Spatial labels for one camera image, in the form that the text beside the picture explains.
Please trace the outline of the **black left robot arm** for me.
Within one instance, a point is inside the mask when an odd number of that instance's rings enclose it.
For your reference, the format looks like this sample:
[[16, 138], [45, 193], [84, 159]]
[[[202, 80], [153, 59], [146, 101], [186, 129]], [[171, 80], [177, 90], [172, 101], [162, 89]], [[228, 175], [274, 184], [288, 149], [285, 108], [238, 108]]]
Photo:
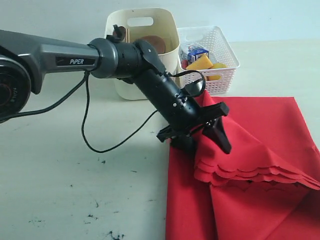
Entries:
[[222, 117], [229, 113], [224, 102], [201, 107], [196, 102], [206, 87], [204, 77], [179, 88], [155, 48], [143, 39], [123, 42], [119, 29], [115, 35], [96, 38], [89, 44], [40, 37], [2, 30], [0, 32], [0, 120], [39, 115], [51, 110], [24, 112], [31, 93], [41, 91], [46, 74], [84, 73], [89, 77], [118, 79], [134, 84], [168, 122], [157, 138], [171, 140], [174, 147], [195, 150], [193, 134], [201, 131], [224, 153], [231, 152]]

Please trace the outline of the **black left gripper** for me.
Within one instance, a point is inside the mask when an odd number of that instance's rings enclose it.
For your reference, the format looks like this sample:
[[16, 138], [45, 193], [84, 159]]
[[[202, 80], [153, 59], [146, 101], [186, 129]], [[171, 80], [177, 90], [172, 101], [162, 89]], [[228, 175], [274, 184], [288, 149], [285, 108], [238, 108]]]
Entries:
[[146, 69], [133, 76], [132, 82], [168, 122], [157, 134], [161, 142], [170, 139], [171, 147], [194, 157], [197, 144], [192, 135], [202, 129], [204, 136], [230, 154], [232, 146], [222, 120], [229, 108], [224, 102], [200, 106], [195, 99], [197, 95], [191, 93], [197, 81], [179, 88], [168, 73]]

